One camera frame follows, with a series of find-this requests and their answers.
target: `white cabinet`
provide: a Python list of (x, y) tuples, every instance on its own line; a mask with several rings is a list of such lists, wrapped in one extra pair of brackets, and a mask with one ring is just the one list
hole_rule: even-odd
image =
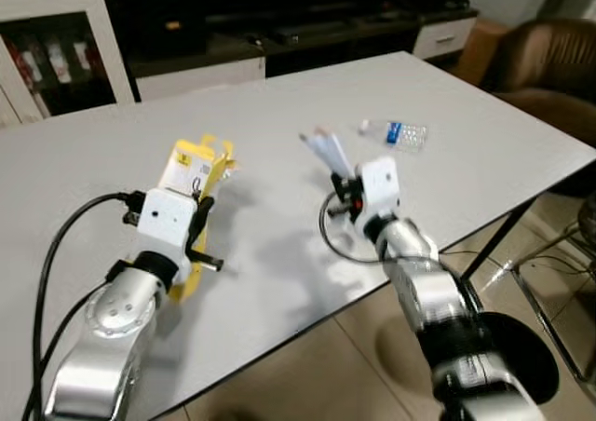
[(413, 55), (428, 60), (463, 50), (476, 18), (425, 25), (418, 34)]
[(217, 88), (264, 79), (264, 58), (226, 62), (171, 74), (137, 79), (141, 100), (172, 97), (202, 88)]
[(22, 123), (134, 102), (103, 0), (0, 0), (0, 87)]
[(19, 124), (20, 120), (17, 117), (17, 114), (15, 114), (4, 91), (0, 88), (0, 128), (17, 126)]

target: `yellow object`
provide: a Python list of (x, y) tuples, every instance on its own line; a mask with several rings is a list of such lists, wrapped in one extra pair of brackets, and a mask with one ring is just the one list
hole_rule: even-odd
[[(234, 145), (228, 141), (221, 141), (223, 152), (218, 154), (212, 147), (216, 141), (217, 138), (210, 134), (205, 134), (200, 144), (187, 140), (177, 141), (159, 186), (189, 197), (196, 197), (198, 194), (197, 203), (203, 197), (214, 197), (217, 194), (217, 183), (227, 170), (236, 165), (236, 161), (232, 159)], [(205, 251), (208, 225), (209, 223), (198, 236), (193, 246), (194, 251)], [(196, 291), (200, 279), (201, 264), (193, 264), (193, 271), (188, 280), (184, 284), (172, 286), (169, 296), (181, 302)]]

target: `drawer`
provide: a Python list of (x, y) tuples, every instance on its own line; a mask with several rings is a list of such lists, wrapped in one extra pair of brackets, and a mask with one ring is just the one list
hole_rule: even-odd
[(470, 18), (422, 27), (413, 48), (413, 55), (427, 60), (463, 50), (475, 22), (476, 18)]
[(143, 102), (173, 97), (192, 90), (215, 88), (264, 79), (264, 58), (227, 62), (172, 74), (137, 78)]

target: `black wire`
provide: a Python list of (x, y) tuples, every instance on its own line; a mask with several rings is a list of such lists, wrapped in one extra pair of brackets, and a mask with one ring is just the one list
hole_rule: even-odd
[(564, 275), (583, 275), (583, 274), (588, 273), (587, 270), (586, 271), (581, 271), (580, 270), (578, 272), (569, 272), (568, 270), (562, 270), (562, 269), (560, 269), (558, 267), (553, 267), (552, 265), (541, 265), (539, 263), (526, 263), (526, 264), (523, 264), (521, 266), (525, 266), (525, 265), (530, 265), (531, 267), (536, 267), (538, 265), (540, 267), (545, 267), (547, 269), (554, 270), (555, 272), (559, 272), (560, 274), (564, 274)]
[(320, 210), (318, 211), (318, 231), (320, 232), (320, 235), (322, 236), (323, 241), (325, 242), (327, 247), (329, 247), (338, 256), (341, 256), (342, 258), (344, 258), (348, 261), (351, 261), (352, 263), (357, 263), (359, 265), (383, 265), (383, 264), (387, 264), (387, 263), (397, 263), (398, 261), (404, 260), (404, 261), (430, 262), (430, 263), (434, 263), (435, 265), (438, 265), (439, 267), (441, 267), (445, 270), (451, 270), (449, 267), (444, 265), (440, 260), (434, 260), (427, 256), (397, 255), (397, 256), (383, 258), (383, 259), (381, 259), (381, 258), (363, 259), (363, 258), (353, 257), (353, 256), (345, 253), (344, 251), (341, 251), (340, 249), (335, 247), (333, 245), (332, 241), (329, 239), (329, 235), (327, 233), (327, 225), (325, 224), (325, 214), (327, 213), (327, 209), (329, 208), (330, 202), (336, 196), (337, 196), (337, 194), (334, 191), (332, 191), (327, 195), (327, 197), (325, 197), (325, 200), (323, 200), (323, 204), (321, 205)]
[(568, 261), (563, 260), (563, 258), (559, 258), (557, 256), (553, 256), (553, 255), (539, 255), (539, 256), (536, 256), (534, 259), (535, 260), (538, 260), (540, 258), (545, 258), (545, 259), (548, 259), (548, 260), (558, 261), (559, 263), (562, 263), (562, 264), (566, 265), (567, 267), (569, 267), (571, 270), (573, 270), (577, 274), (584, 274), (584, 273), (588, 272), (587, 270), (578, 269), (577, 267), (575, 267), (574, 265), (572, 265)]
[[(68, 313), (66, 313), (66, 315), (64, 316), (64, 319), (62, 319), (62, 321), (60, 323), (60, 326), (54, 333), (52, 340), (49, 342), (49, 345), (47, 346), (46, 354), (44, 355), (44, 358), (41, 360), (41, 374), (44, 374), (46, 372), (47, 365), (49, 364), (49, 361), (51, 360), (52, 355), (54, 354), (54, 350), (56, 349), (56, 346), (58, 346), (58, 343), (62, 337), (62, 334), (64, 333), (64, 331), (66, 331), (66, 327), (70, 323), (71, 319), (76, 315), (78, 310), (81, 307), (83, 307), (83, 305), (87, 302), (89, 297), (95, 291), (97, 291), (99, 288), (101, 288), (104, 284), (105, 283), (102, 283), (99, 286), (97, 286), (96, 288), (94, 288), (92, 291), (88, 292), (84, 297), (82, 297), (78, 302), (76, 302), (73, 307), (70, 308)], [(25, 405), (25, 411), (22, 416), (22, 421), (29, 420), (29, 415), (31, 414), (31, 411), (33, 408), (34, 408), (34, 389), (33, 389), (33, 387), (31, 387), (31, 390), (29, 391), (29, 398), (27, 399), (27, 404)]]
[(33, 360), (33, 413), (34, 420), (40, 421), (42, 419), (42, 357), (41, 357), (41, 334), (44, 317), (44, 305), (46, 303), (46, 292), (47, 282), (49, 278), (49, 271), (54, 262), (56, 252), (60, 246), (60, 243), (68, 230), (73, 224), (87, 211), (93, 207), (107, 202), (108, 200), (122, 200), (125, 201), (129, 195), (127, 193), (111, 193), (109, 195), (103, 195), (95, 197), (88, 203), (77, 209), (66, 222), (62, 225), (56, 236), (52, 239), (52, 242), (47, 250), (46, 260), (41, 270), (41, 276), (39, 278), (39, 286), (37, 288), (37, 301), (35, 302), (35, 316), (34, 316), (34, 333), (33, 333), (33, 345), (32, 345), (32, 360)]

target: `brown armchair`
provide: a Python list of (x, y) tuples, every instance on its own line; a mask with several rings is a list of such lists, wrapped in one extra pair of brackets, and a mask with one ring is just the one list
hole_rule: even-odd
[[(596, 23), (525, 23), (500, 41), (481, 87), (596, 147)], [(594, 188), (596, 164), (553, 191), (582, 196)]]

